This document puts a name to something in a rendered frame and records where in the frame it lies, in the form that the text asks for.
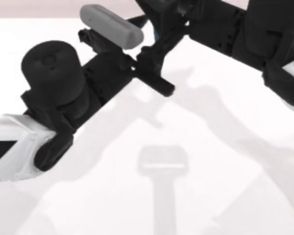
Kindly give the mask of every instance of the white background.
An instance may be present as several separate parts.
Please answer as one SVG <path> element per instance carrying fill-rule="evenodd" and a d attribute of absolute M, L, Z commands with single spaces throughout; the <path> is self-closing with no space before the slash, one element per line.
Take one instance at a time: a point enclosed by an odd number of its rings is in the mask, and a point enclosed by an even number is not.
<path fill-rule="evenodd" d="M 25 110 L 20 64 L 34 45 L 66 41 L 82 64 L 94 55 L 82 28 L 0 19 L 0 115 Z M 173 97 L 135 81 L 55 168 L 0 183 L 0 235 L 294 235 L 294 112 L 260 72 L 188 38 L 163 77 Z"/>

